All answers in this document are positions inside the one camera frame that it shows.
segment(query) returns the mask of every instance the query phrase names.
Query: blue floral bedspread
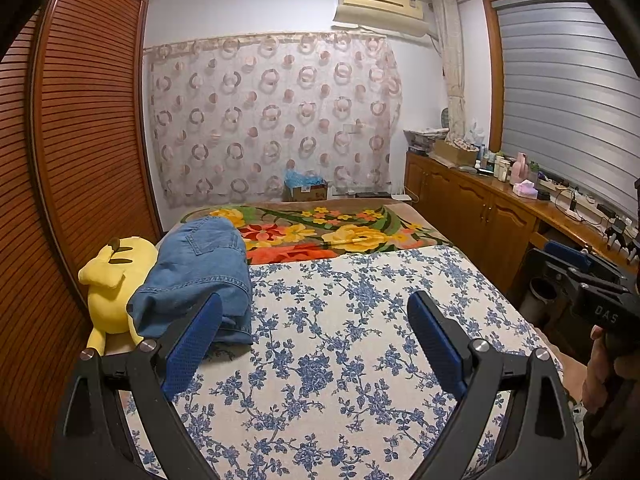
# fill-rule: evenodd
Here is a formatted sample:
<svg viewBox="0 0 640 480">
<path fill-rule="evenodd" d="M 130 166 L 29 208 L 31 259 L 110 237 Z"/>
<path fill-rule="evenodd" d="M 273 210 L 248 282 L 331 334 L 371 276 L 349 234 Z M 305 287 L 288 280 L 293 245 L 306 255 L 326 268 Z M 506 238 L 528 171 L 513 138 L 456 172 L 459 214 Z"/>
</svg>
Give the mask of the blue floral bedspread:
<svg viewBox="0 0 640 480">
<path fill-rule="evenodd" d="M 407 323 L 406 301 L 416 290 L 498 350 L 529 354 L 544 346 L 455 248 L 250 270 L 255 344 L 219 349 L 174 399 L 196 446 L 225 480 L 409 478 L 455 406 Z M 140 457 L 162 474 L 126 396 Z M 486 464 L 507 400 L 507 393 L 497 397 L 469 472 Z"/>
</svg>

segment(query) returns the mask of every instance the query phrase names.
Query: circle pattern curtain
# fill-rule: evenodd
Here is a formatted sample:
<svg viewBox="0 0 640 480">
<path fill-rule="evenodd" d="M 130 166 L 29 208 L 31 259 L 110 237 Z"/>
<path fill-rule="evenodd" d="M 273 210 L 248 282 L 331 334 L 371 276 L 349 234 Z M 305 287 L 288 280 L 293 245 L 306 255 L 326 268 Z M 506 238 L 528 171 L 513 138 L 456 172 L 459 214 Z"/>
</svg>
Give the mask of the circle pattern curtain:
<svg viewBox="0 0 640 480">
<path fill-rule="evenodd" d="M 402 102 L 385 38 L 266 34 L 166 44 L 146 63 L 170 206 L 280 200 L 286 170 L 388 189 Z"/>
</svg>

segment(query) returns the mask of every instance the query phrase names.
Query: trash can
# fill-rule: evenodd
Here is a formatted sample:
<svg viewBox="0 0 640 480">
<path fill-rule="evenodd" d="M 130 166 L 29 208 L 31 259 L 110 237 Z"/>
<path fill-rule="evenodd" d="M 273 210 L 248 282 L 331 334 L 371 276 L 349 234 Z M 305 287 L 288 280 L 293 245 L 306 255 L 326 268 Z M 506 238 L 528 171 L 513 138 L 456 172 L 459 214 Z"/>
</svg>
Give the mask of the trash can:
<svg viewBox="0 0 640 480">
<path fill-rule="evenodd" d="M 533 278 L 518 311 L 532 325 L 539 326 L 547 315 L 548 305 L 557 298 L 558 293 L 551 282 L 543 278 Z"/>
</svg>

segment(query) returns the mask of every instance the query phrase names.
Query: yellow plush toy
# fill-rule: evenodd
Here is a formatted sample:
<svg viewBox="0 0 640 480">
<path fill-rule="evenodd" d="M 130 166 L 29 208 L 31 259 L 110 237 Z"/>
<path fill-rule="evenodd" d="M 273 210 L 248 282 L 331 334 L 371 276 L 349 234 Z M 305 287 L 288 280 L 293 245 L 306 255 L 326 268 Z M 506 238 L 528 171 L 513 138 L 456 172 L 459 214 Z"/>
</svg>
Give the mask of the yellow plush toy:
<svg viewBox="0 0 640 480">
<path fill-rule="evenodd" d="M 89 285 L 87 303 L 94 324 L 87 347 L 104 354 L 107 334 L 129 332 L 137 345 L 136 333 L 127 314 L 127 301 L 142 285 L 158 259 L 158 250 L 144 238 L 114 238 L 78 272 L 78 280 Z"/>
</svg>

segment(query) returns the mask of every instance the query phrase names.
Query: cardboard box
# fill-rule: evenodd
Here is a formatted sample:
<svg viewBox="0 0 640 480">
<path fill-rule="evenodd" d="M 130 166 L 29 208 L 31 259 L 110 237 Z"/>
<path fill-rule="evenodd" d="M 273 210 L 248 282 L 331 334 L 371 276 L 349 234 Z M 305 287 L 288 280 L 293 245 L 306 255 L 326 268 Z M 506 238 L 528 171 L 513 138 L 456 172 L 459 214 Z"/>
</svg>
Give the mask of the cardboard box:
<svg viewBox="0 0 640 480">
<path fill-rule="evenodd" d="M 289 189 L 284 187 L 284 202 L 314 202 L 316 200 L 326 200 L 327 184 L 318 186 L 294 187 Z"/>
<path fill-rule="evenodd" d="M 456 166 L 471 166 L 476 164 L 478 152 L 468 152 L 449 144 L 446 140 L 438 139 L 433 147 L 433 153 L 453 162 Z"/>
</svg>

